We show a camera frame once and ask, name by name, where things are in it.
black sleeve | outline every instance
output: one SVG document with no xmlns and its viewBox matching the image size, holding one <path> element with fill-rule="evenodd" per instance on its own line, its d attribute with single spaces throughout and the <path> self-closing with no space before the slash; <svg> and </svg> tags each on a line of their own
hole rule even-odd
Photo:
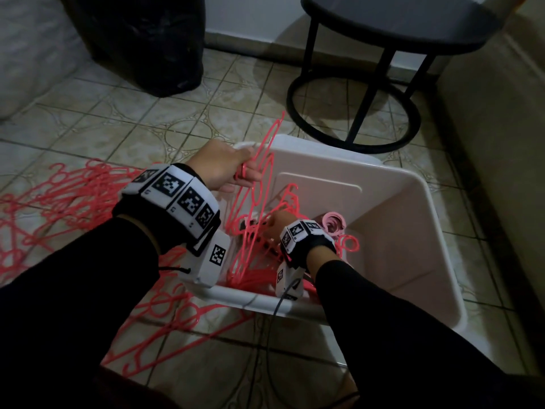
<svg viewBox="0 0 545 409">
<path fill-rule="evenodd" d="M 108 220 L 0 289 L 0 370 L 14 384 L 33 383 L 32 391 L 90 381 L 158 278 L 145 233 Z"/>
<path fill-rule="evenodd" d="M 380 403 L 371 407 L 503 407 L 515 395 L 520 406 L 507 375 L 472 344 L 344 261 L 325 263 L 316 289 L 360 399 Z"/>
</svg>

plastic storage box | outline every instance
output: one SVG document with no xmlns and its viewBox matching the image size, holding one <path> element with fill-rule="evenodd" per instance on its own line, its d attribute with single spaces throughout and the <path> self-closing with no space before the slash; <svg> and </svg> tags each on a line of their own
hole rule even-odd
<svg viewBox="0 0 545 409">
<path fill-rule="evenodd" d="M 269 200 L 296 183 L 303 214 L 314 218 L 335 211 L 344 216 L 347 233 L 360 242 L 360 250 L 348 253 L 347 260 L 360 274 L 454 331 L 464 329 L 466 309 L 422 178 L 384 166 L 372 156 L 287 135 L 277 135 L 271 151 L 275 161 Z M 220 209 L 226 216 L 230 200 L 224 196 Z M 243 207 L 241 213 L 248 210 Z M 202 300 L 235 308 L 272 314 L 278 304 L 278 298 L 269 295 L 220 285 L 211 289 L 186 285 Z M 309 298 L 284 300 L 278 315 L 327 324 L 322 306 Z"/>
</svg>

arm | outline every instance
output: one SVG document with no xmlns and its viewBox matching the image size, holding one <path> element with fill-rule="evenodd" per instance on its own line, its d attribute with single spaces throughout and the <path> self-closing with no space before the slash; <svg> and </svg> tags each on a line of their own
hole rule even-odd
<svg viewBox="0 0 545 409">
<path fill-rule="evenodd" d="M 278 240 L 294 220 L 275 213 L 267 235 Z M 312 248 L 306 263 L 363 402 L 432 407 L 447 397 L 449 407 L 500 407 L 531 399 L 464 338 L 378 288 L 329 248 Z"/>
<path fill-rule="evenodd" d="M 249 149 L 212 140 L 187 164 L 208 188 L 232 191 L 236 169 L 251 156 Z M 260 180 L 255 164 L 248 167 L 246 178 Z M 159 245 L 150 229 L 122 214 L 0 289 L 1 367 L 11 382 L 38 376 L 46 390 L 91 379 L 117 330 L 159 277 Z M 43 374 L 51 368 L 54 377 Z"/>
</svg>

round table top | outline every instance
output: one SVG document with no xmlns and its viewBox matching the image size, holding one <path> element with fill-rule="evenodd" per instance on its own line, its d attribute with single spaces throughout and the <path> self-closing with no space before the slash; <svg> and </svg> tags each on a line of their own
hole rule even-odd
<svg viewBox="0 0 545 409">
<path fill-rule="evenodd" d="M 412 53 L 472 52 L 501 28 L 491 11 L 471 0 L 301 0 L 301 5 L 337 33 Z"/>
</svg>

black side table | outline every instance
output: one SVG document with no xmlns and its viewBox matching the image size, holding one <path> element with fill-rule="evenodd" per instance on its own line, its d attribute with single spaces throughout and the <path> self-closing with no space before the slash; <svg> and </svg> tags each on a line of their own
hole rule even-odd
<svg viewBox="0 0 545 409">
<path fill-rule="evenodd" d="M 421 119 L 410 97 L 421 84 L 436 56 L 478 50 L 501 27 L 493 13 L 471 0 L 301 0 L 301 5 L 311 17 L 311 24 L 301 75 L 288 89 L 288 113 L 297 126 L 314 139 L 330 146 L 365 154 L 395 151 L 416 136 Z M 374 73 L 370 75 L 342 68 L 311 70 L 318 24 L 351 39 L 384 47 Z M 386 78 L 396 51 L 426 54 L 405 92 L 397 89 Z M 311 126 L 299 115 L 293 103 L 293 95 L 298 88 L 311 80 L 327 77 L 349 78 L 368 84 L 345 141 L 326 135 Z M 407 113 L 409 129 L 401 139 L 393 143 L 355 144 L 354 139 L 379 89 L 398 99 Z"/>
</svg>

